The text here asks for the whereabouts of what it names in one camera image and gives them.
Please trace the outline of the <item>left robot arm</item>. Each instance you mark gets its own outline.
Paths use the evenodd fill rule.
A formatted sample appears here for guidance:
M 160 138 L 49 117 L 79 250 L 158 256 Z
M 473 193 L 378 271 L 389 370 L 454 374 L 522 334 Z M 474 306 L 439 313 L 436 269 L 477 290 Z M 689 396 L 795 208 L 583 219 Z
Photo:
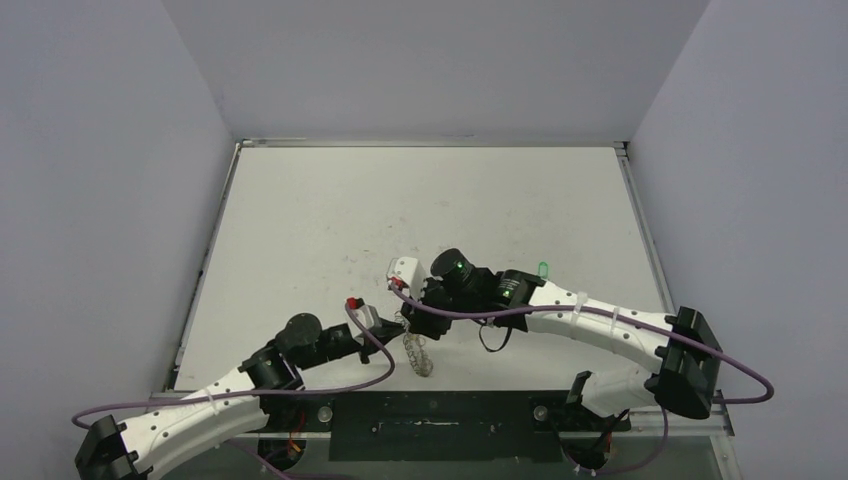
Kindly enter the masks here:
M 93 422 L 75 456 L 82 479 L 160 479 L 177 466 L 238 435 L 290 428 L 306 395 L 302 371 L 356 355 L 384 352 L 405 332 L 370 305 L 348 322 L 323 327 L 313 314 L 291 317 L 265 346 L 208 386 L 163 401 L 140 416 Z

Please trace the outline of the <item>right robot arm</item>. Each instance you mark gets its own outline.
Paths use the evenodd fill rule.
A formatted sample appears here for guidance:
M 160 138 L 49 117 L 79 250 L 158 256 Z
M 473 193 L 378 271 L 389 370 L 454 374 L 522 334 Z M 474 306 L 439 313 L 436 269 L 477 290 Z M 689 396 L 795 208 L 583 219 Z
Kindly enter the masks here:
M 536 274 L 477 267 L 456 248 L 441 253 L 429 269 L 415 258 L 396 258 L 386 279 L 402 299 L 411 331 L 429 339 L 440 339 L 455 321 L 480 320 L 511 331 L 560 336 L 628 360 L 627 368 L 575 376 L 565 414 L 577 428 L 648 406 L 694 420 L 710 415 L 721 347 L 694 309 L 626 309 Z

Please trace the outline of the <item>metal disc with key rings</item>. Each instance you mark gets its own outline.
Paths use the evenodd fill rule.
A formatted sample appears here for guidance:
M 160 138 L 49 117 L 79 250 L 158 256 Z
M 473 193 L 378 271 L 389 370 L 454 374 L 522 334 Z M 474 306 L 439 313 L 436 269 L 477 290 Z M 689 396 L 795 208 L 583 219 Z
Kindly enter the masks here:
M 419 377 L 430 377 L 433 373 L 434 365 L 425 349 L 426 338 L 420 334 L 411 332 L 410 322 L 400 311 L 395 312 L 395 321 L 404 329 L 401 339 L 411 369 Z

